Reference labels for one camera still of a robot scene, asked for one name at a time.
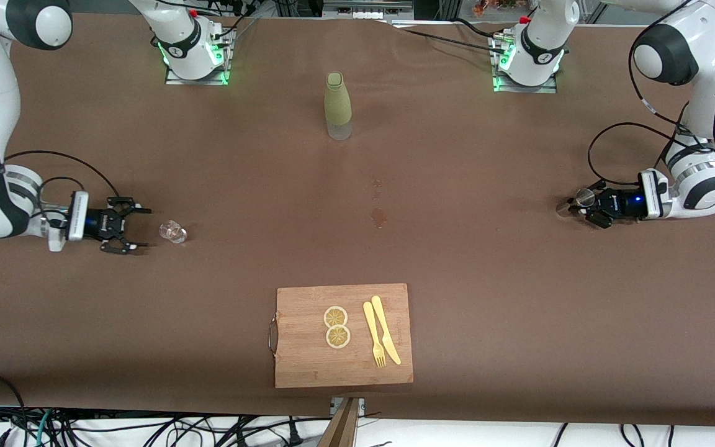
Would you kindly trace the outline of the metal jigger measuring cup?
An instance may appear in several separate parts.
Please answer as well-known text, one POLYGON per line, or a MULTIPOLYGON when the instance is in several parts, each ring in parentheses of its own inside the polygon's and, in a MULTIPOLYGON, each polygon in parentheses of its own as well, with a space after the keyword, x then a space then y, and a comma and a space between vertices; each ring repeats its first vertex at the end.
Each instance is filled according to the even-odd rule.
POLYGON ((579 189, 573 196, 559 202, 556 212, 562 217, 579 216, 585 214, 595 202, 596 195, 592 189, 579 189))

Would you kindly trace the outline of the clear glass shaker cup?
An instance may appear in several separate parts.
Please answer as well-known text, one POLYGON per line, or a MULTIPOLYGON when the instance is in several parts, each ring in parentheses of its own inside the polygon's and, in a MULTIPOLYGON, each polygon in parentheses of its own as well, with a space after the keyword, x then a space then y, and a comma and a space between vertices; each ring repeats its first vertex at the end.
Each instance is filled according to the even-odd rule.
POLYGON ((182 244, 187 240, 187 231, 175 220, 167 220, 159 227, 159 235, 173 244, 182 244))

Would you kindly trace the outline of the brown table mat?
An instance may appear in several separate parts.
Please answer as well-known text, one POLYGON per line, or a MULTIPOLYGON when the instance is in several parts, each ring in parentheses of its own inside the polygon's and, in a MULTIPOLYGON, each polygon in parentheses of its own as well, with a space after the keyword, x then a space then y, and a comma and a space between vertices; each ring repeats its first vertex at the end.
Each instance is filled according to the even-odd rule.
POLYGON ((0 376, 34 407, 326 414, 338 390, 274 387, 276 289, 405 283, 414 380, 363 388, 370 412, 715 425, 715 215, 599 229, 556 212, 593 182, 599 130, 669 130, 628 80, 637 33, 576 29, 557 94, 496 93, 484 53, 360 20, 260 19, 219 87, 166 85, 140 16, 77 14, 65 48, 15 45, 9 153, 99 205, 105 182, 52 151, 77 156, 153 214, 128 221, 138 255, 0 240, 0 376))

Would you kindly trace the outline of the orange colourful item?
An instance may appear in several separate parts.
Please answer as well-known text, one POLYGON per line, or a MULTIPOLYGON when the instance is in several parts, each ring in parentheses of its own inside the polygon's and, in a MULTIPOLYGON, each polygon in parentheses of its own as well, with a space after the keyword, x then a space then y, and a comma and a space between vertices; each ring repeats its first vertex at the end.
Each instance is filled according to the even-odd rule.
POLYGON ((529 0, 475 0, 471 11, 474 17, 484 17, 497 12, 529 12, 529 0))

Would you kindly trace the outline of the wooden cutting board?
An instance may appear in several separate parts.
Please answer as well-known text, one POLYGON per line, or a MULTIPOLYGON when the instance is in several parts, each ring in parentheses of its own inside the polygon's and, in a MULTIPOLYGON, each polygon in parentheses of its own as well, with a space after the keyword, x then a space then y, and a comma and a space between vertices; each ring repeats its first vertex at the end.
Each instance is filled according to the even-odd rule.
MULTIPOLYGON (((383 331, 377 316, 375 322, 383 346, 383 331)), ((371 387, 411 384, 414 380, 405 283, 280 288, 276 291, 273 323, 276 341, 271 348, 278 389, 371 387), (379 296, 383 303, 400 364, 395 364, 385 351, 385 367, 375 365, 372 338, 362 307, 374 296, 379 296), (349 316, 346 327, 351 339, 349 345, 341 349, 330 348, 325 340, 328 328, 323 314, 335 305, 346 309, 349 316)))

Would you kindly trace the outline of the green sleeved glass bottle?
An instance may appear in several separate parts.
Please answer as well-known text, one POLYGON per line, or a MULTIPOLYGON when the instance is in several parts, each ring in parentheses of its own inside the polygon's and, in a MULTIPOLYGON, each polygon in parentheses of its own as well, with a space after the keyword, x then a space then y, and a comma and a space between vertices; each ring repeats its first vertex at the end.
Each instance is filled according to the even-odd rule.
POLYGON ((353 131, 350 96, 341 73, 328 73, 324 96, 326 129, 330 138, 343 141, 353 131))

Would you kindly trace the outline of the yellow plastic knife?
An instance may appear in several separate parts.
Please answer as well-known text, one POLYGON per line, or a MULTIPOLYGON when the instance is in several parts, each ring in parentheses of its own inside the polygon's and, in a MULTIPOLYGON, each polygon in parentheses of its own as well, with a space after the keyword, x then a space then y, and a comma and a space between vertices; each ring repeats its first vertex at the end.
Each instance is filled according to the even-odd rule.
POLYGON ((395 343, 393 342, 393 339, 391 337, 389 326, 385 317, 385 309, 383 303, 381 302, 381 298, 379 296, 374 296, 372 297, 371 302, 372 306, 374 306, 375 316, 377 316, 377 318, 379 319, 380 326, 383 331, 381 340, 383 346, 385 347, 385 351, 386 353, 388 353, 388 355, 394 361, 395 364, 400 364, 401 358, 397 353, 395 343))

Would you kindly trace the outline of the yellow plastic fork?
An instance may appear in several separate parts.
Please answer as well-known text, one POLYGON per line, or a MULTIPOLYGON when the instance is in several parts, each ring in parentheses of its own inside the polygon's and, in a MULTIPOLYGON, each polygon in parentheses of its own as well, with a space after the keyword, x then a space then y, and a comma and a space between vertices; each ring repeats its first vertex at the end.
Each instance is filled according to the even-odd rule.
POLYGON ((374 306, 371 302, 364 302, 362 307, 365 314, 369 333, 372 338, 372 356, 374 357, 375 365, 378 368, 383 368, 386 365, 385 348, 381 345, 379 340, 379 335, 377 332, 377 322, 375 322, 374 306))

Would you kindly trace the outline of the white power strip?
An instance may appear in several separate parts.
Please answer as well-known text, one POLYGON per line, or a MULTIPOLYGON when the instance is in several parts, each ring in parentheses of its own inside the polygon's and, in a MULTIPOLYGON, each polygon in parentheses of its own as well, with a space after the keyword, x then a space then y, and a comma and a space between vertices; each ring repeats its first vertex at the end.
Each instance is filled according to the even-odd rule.
POLYGON ((413 0, 322 0, 322 17, 366 20, 414 20, 413 0))

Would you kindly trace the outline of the small metal bracket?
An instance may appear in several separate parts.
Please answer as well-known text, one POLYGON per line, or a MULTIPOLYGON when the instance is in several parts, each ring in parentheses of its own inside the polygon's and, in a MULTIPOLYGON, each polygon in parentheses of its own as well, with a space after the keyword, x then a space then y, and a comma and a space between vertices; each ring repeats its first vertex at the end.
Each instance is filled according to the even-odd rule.
MULTIPOLYGON (((334 417, 335 414, 340 409, 341 405, 345 404, 347 398, 333 397, 330 399, 330 416, 334 417)), ((365 399, 354 398, 354 401, 358 404, 357 415, 358 418, 364 418, 366 415, 365 399)))

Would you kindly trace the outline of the wooden post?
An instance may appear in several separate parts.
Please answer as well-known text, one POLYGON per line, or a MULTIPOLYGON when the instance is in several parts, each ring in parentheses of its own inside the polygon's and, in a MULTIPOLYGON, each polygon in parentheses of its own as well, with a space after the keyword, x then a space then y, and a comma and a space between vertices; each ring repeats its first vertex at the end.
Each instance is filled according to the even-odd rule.
POLYGON ((316 447, 354 447, 358 427, 358 403, 347 398, 320 438, 316 447))

